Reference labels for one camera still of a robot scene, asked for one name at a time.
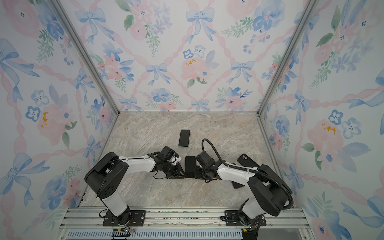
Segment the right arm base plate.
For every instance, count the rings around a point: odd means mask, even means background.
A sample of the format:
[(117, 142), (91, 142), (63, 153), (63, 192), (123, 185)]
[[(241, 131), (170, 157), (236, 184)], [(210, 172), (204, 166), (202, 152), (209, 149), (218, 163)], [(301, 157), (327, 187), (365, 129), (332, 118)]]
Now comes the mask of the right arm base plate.
[(258, 226), (265, 227), (267, 225), (264, 215), (251, 219), (235, 210), (224, 211), (224, 215), (220, 216), (220, 220), (225, 222), (227, 227), (253, 228)]

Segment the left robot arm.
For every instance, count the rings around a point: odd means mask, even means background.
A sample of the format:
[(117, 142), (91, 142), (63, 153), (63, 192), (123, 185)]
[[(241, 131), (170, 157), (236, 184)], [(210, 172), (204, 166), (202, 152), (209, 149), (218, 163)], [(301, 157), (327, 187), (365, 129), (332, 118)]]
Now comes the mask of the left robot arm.
[(85, 175), (85, 182), (107, 207), (106, 218), (113, 225), (128, 226), (133, 214), (118, 192), (127, 174), (163, 172), (166, 179), (183, 179), (186, 174), (181, 157), (174, 150), (154, 152), (142, 157), (123, 157), (110, 152)]

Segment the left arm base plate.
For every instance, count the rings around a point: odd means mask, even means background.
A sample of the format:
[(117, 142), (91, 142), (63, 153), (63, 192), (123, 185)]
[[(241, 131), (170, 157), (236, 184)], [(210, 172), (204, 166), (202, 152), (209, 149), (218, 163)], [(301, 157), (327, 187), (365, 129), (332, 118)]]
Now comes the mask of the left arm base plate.
[(116, 217), (110, 210), (105, 215), (100, 214), (104, 227), (142, 227), (146, 219), (145, 210), (126, 210), (120, 216)]

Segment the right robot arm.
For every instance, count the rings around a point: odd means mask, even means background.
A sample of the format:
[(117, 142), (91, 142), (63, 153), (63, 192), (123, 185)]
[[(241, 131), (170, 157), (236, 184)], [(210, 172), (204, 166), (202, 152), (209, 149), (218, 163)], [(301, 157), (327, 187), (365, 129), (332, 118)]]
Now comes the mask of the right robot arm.
[(253, 198), (245, 200), (238, 209), (238, 216), (227, 217), (226, 222), (238, 222), (244, 226), (254, 225), (264, 214), (279, 216), (282, 210), (292, 208), (292, 190), (267, 165), (246, 168), (228, 162), (212, 166), (196, 166), (196, 177), (206, 183), (214, 180), (231, 181), (249, 187)]

